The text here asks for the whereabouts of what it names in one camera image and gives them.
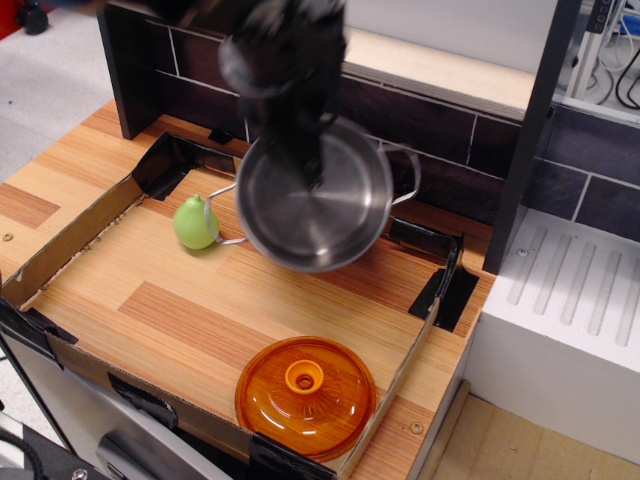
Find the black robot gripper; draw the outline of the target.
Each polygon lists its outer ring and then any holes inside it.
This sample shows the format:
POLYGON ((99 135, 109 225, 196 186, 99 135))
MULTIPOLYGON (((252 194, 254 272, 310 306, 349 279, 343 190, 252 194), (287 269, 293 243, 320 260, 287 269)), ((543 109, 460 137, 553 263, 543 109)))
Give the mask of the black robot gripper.
POLYGON ((344 11, 343 1, 259 1, 219 51, 243 115, 297 164, 308 190, 322 182, 321 117, 341 78, 344 11))

